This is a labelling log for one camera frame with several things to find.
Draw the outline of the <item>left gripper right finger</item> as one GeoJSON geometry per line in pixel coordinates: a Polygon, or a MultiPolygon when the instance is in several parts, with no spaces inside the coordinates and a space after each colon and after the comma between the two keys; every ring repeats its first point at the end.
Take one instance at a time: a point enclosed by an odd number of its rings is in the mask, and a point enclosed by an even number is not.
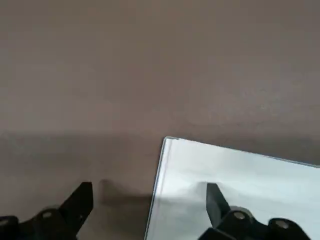
{"type": "Polygon", "coordinates": [[[259,222],[243,207],[231,207],[216,183],[206,184],[206,212],[211,222],[201,240],[309,240],[294,221],[271,218],[259,222]]]}

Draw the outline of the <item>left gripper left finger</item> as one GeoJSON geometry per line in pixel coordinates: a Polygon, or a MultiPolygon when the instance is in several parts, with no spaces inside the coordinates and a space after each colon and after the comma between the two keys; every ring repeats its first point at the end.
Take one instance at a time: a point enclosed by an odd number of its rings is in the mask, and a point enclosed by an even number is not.
{"type": "Polygon", "coordinates": [[[76,240],[94,207],[93,185],[82,182],[58,207],[46,208],[20,222],[14,215],[0,217],[2,240],[76,240]]]}

